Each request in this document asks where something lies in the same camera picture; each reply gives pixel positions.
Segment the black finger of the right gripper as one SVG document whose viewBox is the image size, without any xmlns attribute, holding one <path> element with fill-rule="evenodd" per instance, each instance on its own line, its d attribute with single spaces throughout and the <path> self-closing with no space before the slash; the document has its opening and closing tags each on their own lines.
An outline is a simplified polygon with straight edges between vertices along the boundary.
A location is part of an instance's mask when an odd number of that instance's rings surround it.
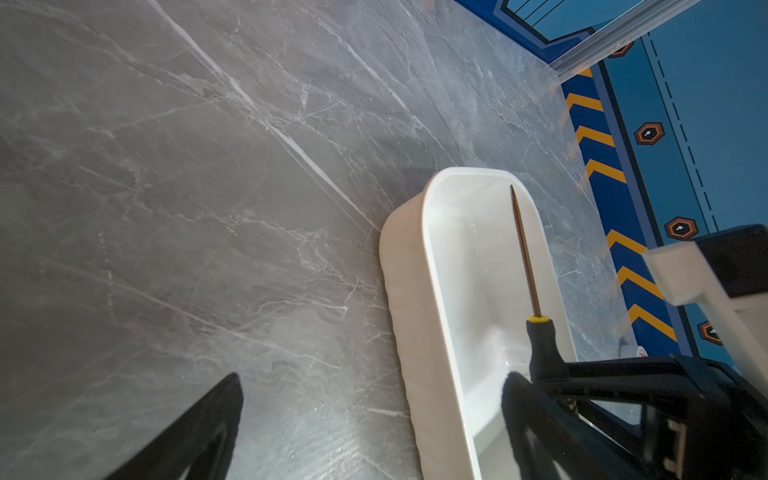
<svg viewBox="0 0 768 480">
<path fill-rule="evenodd" d="M 541 379 L 539 388 L 555 397 L 652 405 L 673 411 L 696 396 L 696 385 L 675 357 L 576 362 L 566 367 L 565 376 Z"/>
</svg>

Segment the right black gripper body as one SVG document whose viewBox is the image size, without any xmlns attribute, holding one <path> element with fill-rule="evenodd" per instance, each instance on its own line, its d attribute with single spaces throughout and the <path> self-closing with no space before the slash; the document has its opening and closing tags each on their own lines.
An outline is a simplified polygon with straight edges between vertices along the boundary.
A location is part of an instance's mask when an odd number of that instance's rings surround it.
<svg viewBox="0 0 768 480">
<path fill-rule="evenodd" d="M 637 359 L 643 479 L 765 479 L 767 399 L 701 359 Z"/>
</svg>

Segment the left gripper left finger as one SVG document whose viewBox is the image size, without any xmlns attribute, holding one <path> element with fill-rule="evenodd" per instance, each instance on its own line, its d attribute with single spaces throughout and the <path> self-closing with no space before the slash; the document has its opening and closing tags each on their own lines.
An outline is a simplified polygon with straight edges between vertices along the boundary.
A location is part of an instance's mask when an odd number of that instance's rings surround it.
<svg viewBox="0 0 768 480">
<path fill-rule="evenodd" d="M 110 479 L 224 479 L 239 432 L 244 393 L 225 376 Z"/>
</svg>

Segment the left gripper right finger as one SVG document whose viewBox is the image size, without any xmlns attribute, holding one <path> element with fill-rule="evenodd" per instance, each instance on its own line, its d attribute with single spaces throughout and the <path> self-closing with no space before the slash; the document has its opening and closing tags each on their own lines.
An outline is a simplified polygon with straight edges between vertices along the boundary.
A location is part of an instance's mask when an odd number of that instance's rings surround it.
<svg viewBox="0 0 768 480">
<path fill-rule="evenodd" d="M 510 373 L 501 411 L 522 479 L 648 479 L 615 442 L 546 396 L 523 375 Z"/>
</svg>

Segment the black yellow screwdriver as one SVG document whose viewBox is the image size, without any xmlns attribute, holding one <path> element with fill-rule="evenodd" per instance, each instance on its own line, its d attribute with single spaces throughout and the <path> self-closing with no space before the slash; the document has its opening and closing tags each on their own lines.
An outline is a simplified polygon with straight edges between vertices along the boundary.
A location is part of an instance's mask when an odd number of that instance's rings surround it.
<svg viewBox="0 0 768 480">
<path fill-rule="evenodd" d="M 513 186 L 510 186 L 510 196 L 532 309 L 532 314 L 526 320 L 526 329 L 532 348 L 530 360 L 531 380 L 537 382 L 564 379 L 568 377 L 568 366 L 557 347 L 554 322 L 550 317 L 545 316 L 541 310 L 535 274 L 524 231 L 522 212 Z"/>
</svg>

